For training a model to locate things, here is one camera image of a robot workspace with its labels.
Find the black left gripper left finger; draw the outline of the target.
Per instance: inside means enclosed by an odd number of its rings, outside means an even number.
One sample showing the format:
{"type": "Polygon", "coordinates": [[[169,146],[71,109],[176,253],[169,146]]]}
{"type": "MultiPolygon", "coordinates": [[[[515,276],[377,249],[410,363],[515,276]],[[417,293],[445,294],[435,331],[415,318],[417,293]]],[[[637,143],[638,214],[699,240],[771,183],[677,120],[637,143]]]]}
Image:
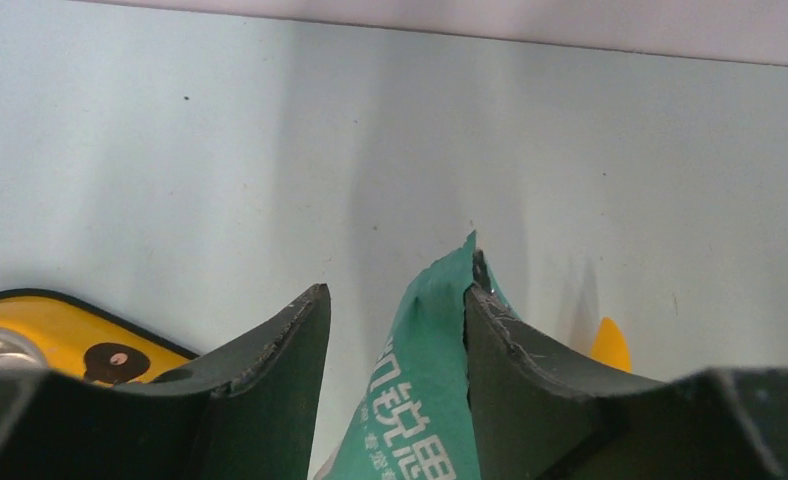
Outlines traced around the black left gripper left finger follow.
{"type": "Polygon", "coordinates": [[[0,370],[0,479],[303,479],[330,318],[315,284],[148,383],[0,370]]]}

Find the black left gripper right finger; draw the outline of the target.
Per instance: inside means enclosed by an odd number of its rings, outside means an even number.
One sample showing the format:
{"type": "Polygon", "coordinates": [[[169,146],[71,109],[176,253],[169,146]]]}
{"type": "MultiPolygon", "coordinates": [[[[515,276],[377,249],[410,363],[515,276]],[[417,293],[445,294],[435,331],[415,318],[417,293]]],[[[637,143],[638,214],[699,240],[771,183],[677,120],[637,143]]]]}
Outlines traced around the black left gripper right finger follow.
{"type": "Polygon", "coordinates": [[[788,367],[651,380],[566,347],[478,286],[465,321],[485,479],[788,479],[788,367]]]}

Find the yellow plastic scoop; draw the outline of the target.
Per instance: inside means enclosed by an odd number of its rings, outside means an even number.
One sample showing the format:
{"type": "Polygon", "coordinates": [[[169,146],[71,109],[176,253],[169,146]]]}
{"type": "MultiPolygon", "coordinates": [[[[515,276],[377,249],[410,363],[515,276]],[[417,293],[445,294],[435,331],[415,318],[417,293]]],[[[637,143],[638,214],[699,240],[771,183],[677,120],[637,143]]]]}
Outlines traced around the yellow plastic scoop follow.
{"type": "Polygon", "coordinates": [[[609,317],[604,317],[592,346],[589,357],[611,368],[631,373],[632,360],[625,336],[616,322],[609,317]]]}

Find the green white pet food bag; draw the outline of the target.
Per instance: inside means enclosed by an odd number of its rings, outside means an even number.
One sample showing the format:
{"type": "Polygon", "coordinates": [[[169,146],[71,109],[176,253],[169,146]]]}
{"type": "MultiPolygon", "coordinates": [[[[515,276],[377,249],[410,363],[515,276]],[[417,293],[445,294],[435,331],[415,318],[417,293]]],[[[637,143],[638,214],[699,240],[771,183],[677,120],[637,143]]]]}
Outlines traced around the green white pet food bag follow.
{"type": "Polygon", "coordinates": [[[476,232],[408,285],[364,395],[318,479],[478,479],[464,294],[476,232]]]}

